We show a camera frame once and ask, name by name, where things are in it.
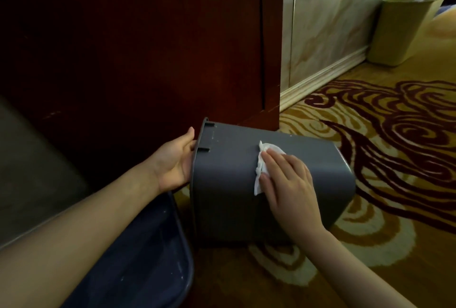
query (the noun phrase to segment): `wipe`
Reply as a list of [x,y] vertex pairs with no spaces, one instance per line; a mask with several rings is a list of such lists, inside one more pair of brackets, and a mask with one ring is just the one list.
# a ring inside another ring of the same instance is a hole
[[276,145],[264,144],[261,141],[259,142],[258,165],[255,170],[257,177],[255,178],[255,187],[254,187],[254,195],[256,195],[256,196],[260,193],[263,193],[263,191],[261,190],[261,187],[259,186],[259,176],[261,175],[261,173],[265,173],[269,176],[268,168],[266,167],[265,161],[261,157],[261,152],[266,151],[268,149],[272,149],[280,154],[285,154],[285,152],[282,151],[282,149]]

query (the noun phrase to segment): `brown wooden door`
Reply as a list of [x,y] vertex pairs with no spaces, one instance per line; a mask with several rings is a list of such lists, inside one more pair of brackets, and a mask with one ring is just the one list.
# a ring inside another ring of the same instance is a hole
[[3,0],[2,93],[95,185],[203,117],[278,128],[282,0]]

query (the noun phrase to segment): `hand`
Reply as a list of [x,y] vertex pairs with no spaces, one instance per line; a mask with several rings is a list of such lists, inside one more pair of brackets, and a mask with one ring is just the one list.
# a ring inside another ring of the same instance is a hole
[[158,193],[180,187],[190,179],[191,159],[196,140],[190,127],[186,134],[163,144],[140,165],[144,166],[152,182],[158,184]]
[[274,217],[296,243],[312,242],[325,228],[309,169],[295,156],[271,149],[261,156],[271,177],[263,173],[259,183]]

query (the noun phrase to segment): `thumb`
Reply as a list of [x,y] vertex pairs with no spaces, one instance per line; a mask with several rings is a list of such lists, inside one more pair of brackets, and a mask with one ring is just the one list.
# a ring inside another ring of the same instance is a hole
[[271,178],[265,173],[262,173],[259,177],[259,185],[268,199],[269,207],[271,210],[275,210],[277,208],[277,196]]
[[187,146],[188,144],[191,143],[191,141],[193,140],[194,137],[195,137],[195,129],[193,129],[193,127],[190,127],[188,129],[187,133],[185,133],[184,135],[181,135],[177,139],[174,139],[173,142],[176,142],[177,144],[179,144],[179,146],[181,148],[184,148],[185,146]]

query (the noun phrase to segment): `patterned carpet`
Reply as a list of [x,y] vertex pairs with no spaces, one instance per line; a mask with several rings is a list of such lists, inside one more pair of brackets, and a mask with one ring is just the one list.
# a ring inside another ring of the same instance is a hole
[[[456,9],[401,66],[363,63],[280,116],[338,144],[357,195],[331,232],[418,307],[456,307]],[[190,229],[188,190],[176,196]],[[185,307],[343,307],[297,247],[194,252]]]

